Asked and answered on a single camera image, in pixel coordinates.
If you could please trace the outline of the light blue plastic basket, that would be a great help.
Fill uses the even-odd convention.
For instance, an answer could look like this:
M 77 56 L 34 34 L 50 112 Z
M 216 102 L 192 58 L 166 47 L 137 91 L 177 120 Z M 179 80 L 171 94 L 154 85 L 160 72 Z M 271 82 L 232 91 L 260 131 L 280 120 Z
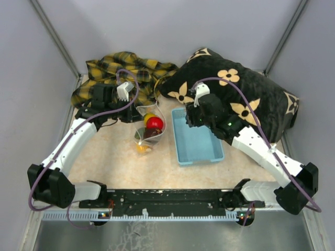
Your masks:
M 177 162 L 180 166 L 211 164 L 225 158 L 222 141 L 206 126 L 190 128 L 184 108 L 171 112 Z

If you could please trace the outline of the black floral pillow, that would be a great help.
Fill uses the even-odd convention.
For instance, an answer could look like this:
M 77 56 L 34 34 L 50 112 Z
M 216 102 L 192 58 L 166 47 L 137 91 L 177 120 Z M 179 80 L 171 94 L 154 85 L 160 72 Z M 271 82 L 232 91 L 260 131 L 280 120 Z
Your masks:
M 260 73 L 224 59 L 209 48 L 195 51 L 159 87 L 160 94 L 182 104 L 194 101 L 192 86 L 201 79 L 229 112 L 256 128 L 260 124 L 270 143 L 278 142 L 297 117 L 299 98 Z

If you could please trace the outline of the orange yellow fruit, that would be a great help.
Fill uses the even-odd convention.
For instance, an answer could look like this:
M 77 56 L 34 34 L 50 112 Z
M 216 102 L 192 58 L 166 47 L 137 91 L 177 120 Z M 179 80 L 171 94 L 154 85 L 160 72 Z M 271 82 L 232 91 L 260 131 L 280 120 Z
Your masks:
M 155 117 L 153 113 L 146 113 L 143 117 L 144 125 L 147 126 L 147 122 L 150 118 Z

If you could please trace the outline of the red apple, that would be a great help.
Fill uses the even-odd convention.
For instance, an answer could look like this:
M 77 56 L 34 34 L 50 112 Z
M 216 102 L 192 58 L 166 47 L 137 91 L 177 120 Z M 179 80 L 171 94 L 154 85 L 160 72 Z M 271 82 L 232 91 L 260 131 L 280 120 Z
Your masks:
M 164 122 L 159 117 L 151 117 L 146 122 L 146 128 L 147 129 L 158 128 L 159 130 L 162 130 L 164 128 Z

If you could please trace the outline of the clear zip top bag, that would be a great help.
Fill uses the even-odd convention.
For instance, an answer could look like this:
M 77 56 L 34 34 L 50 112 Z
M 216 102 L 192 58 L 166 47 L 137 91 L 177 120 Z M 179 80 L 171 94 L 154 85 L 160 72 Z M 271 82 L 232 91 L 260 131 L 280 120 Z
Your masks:
M 137 152 L 147 154 L 161 141 L 166 129 L 166 119 L 158 101 L 153 105 L 138 106 L 136 111 L 140 117 L 133 124 L 135 129 L 133 140 Z

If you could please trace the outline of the large dark red fruit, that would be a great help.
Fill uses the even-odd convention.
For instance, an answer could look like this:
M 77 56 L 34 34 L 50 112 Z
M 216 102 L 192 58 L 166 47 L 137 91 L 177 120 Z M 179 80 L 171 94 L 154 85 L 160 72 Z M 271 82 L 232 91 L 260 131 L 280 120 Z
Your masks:
M 157 136 L 162 133 L 162 130 L 159 128 L 146 128 L 143 138 L 148 139 L 154 136 Z

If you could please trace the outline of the small yellow fruit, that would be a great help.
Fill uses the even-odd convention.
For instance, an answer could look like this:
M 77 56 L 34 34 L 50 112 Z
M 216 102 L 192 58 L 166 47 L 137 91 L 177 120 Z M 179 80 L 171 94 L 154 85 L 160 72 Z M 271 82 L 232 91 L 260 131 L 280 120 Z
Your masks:
M 137 152 L 140 154 L 146 154 L 153 150 L 153 147 L 145 145 L 145 144 L 137 144 L 136 146 Z

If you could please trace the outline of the green orange mango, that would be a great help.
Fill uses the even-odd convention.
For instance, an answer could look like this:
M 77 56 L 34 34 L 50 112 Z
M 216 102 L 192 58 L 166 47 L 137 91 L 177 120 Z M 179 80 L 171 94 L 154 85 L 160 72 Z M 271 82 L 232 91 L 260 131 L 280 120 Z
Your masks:
M 135 132 L 135 135 L 134 135 L 134 138 L 136 140 L 141 140 L 143 139 L 143 135 L 144 135 L 144 132 L 145 132 L 146 128 L 145 127 L 142 127 L 142 128 L 138 128 Z

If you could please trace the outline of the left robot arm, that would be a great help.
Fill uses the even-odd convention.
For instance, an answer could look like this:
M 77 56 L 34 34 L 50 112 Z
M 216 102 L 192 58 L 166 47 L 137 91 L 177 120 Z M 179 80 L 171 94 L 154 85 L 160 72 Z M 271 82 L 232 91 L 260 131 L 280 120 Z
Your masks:
M 68 180 L 70 170 L 87 142 L 99 131 L 109 118 L 121 118 L 136 97 L 129 97 L 135 88 L 139 94 L 139 84 L 124 82 L 117 87 L 97 84 L 93 95 L 77 111 L 70 129 L 41 164 L 32 164 L 27 171 L 30 193 L 28 205 L 34 210 L 34 201 L 52 206 L 67 208 L 73 202 L 90 200 L 101 208 L 108 204 L 109 195 L 104 185 L 96 181 L 73 184 Z

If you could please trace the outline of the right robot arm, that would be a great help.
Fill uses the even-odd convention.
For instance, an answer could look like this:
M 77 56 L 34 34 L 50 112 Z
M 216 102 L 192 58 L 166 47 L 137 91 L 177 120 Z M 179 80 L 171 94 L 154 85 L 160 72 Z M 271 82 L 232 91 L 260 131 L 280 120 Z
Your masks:
M 219 139 L 242 151 L 266 169 L 274 182 L 249 180 L 234 193 L 234 202 L 246 207 L 251 201 L 278 203 L 290 214 L 298 215 L 318 191 L 319 170 L 291 159 L 266 141 L 214 94 L 206 94 L 186 104 L 189 127 L 206 126 Z

